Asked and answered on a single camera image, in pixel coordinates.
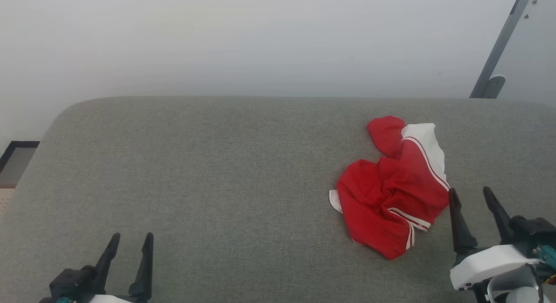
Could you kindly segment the grey metal post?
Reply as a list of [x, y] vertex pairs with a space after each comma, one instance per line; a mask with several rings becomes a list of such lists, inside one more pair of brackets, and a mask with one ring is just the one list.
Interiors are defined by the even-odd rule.
[[506, 78], [502, 74], [494, 74], [494, 70], [502, 58], [503, 52], [530, 0], [516, 0], [510, 14], [499, 33], [491, 53], [480, 73], [473, 90], [471, 99], [496, 99], [502, 91]]

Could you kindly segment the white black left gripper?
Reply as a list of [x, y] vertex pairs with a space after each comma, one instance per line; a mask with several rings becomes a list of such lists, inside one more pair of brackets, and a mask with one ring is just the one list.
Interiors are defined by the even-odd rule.
[[64, 269], [48, 285], [50, 296], [39, 303], [131, 303], [148, 302], [152, 297], [154, 235], [149, 232], [143, 243], [142, 258], [128, 293], [130, 301], [105, 291], [106, 279], [112, 260], [117, 254], [120, 233], [113, 234], [96, 266], [83, 266], [79, 270]]

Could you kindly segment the red and white jersey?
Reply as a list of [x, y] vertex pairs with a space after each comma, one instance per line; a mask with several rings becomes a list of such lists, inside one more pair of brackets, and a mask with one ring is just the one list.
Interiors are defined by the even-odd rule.
[[414, 246], [417, 230], [429, 230], [448, 206], [450, 186], [435, 127], [393, 116], [368, 123], [381, 158], [353, 162], [328, 193], [356, 244], [394, 260]]

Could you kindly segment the black framed grey panel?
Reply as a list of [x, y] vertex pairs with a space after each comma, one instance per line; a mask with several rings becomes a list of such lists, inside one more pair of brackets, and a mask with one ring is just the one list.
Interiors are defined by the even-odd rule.
[[0, 156], [0, 189], [15, 189], [40, 141], [12, 141]]

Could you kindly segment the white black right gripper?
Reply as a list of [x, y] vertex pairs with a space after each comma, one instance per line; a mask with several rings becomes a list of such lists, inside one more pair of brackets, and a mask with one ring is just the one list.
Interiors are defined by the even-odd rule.
[[470, 233], [454, 188], [449, 212], [456, 260], [450, 280], [456, 290], [518, 290], [556, 285], [556, 226], [544, 218], [509, 217], [488, 186], [485, 202], [492, 212], [500, 244], [480, 248]]

